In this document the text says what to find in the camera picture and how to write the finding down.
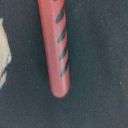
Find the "teal padded gripper finger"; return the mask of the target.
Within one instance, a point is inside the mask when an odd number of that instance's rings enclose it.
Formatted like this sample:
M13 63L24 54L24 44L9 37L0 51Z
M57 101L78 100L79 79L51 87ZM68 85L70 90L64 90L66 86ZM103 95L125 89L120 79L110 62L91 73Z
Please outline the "teal padded gripper finger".
M7 35L3 27L3 19L0 18L0 89L6 81L6 67L11 62L12 56L8 44Z

